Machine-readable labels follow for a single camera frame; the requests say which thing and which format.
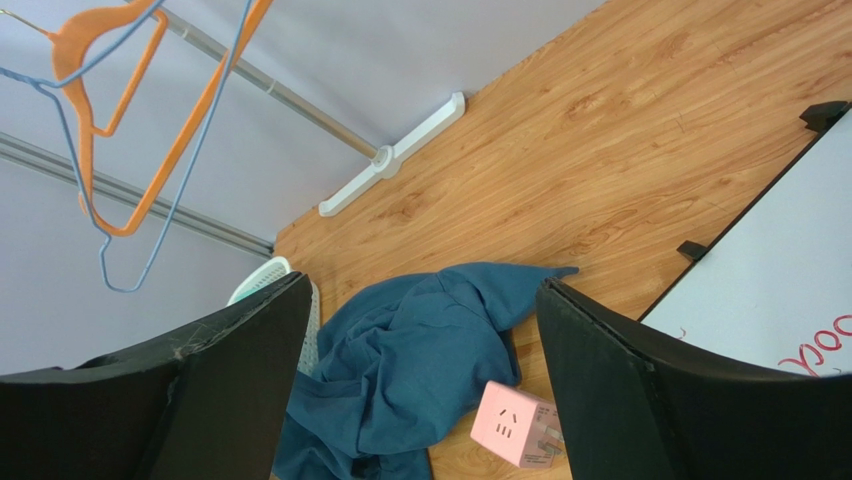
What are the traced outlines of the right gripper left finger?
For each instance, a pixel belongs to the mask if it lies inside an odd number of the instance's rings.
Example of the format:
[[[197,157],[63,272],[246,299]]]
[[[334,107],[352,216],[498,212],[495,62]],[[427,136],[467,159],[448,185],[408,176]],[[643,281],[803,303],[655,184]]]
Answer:
[[[73,368],[1,379],[5,479],[267,479],[312,297],[293,272]]]

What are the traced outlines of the dark blue t shirt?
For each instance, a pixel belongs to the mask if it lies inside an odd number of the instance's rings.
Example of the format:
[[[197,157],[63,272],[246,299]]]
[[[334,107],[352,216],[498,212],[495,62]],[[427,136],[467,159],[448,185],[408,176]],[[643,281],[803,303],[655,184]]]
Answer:
[[[478,262],[395,277],[344,304],[298,373],[275,459],[280,479],[428,479],[428,450],[491,381],[522,374],[511,332],[547,278],[575,268]]]

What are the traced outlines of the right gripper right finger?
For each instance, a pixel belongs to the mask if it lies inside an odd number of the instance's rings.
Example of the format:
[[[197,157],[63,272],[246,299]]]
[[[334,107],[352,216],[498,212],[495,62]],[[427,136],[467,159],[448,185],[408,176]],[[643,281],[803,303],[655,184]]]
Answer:
[[[576,479],[847,479],[851,379],[692,346],[556,278],[535,298]]]

